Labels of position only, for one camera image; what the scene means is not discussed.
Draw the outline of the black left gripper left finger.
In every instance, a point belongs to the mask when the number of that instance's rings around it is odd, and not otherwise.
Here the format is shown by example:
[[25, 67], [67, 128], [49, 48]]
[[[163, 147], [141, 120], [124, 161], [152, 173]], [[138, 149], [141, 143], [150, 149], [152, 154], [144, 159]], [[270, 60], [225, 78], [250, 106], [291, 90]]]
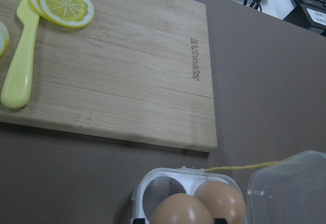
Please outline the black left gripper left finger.
[[145, 218], [134, 218], [131, 220], [131, 224], [146, 224]]

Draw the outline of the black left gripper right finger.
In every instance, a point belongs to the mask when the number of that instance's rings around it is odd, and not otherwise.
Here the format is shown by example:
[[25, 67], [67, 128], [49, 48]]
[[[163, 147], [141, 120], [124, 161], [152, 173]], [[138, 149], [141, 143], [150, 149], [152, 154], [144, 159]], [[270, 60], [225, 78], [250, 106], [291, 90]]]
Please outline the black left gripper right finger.
[[227, 220], [225, 218], [215, 218], [214, 224], [227, 224]]

